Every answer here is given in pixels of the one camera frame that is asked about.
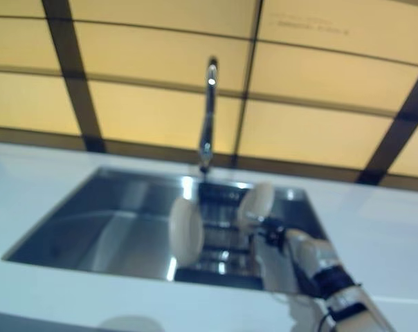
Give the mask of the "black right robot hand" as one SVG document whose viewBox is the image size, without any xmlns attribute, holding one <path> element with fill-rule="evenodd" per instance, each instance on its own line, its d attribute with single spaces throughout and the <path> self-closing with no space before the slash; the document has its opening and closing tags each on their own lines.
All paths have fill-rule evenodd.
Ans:
<svg viewBox="0 0 418 332">
<path fill-rule="evenodd" d="M 263 237 L 268 246 L 283 251 L 287 227 L 283 226 L 282 220 L 273 216 L 258 216 L 250 212 L 246 216 L 251 221 L 249 228 L 254 235 Z"/>
</svg>

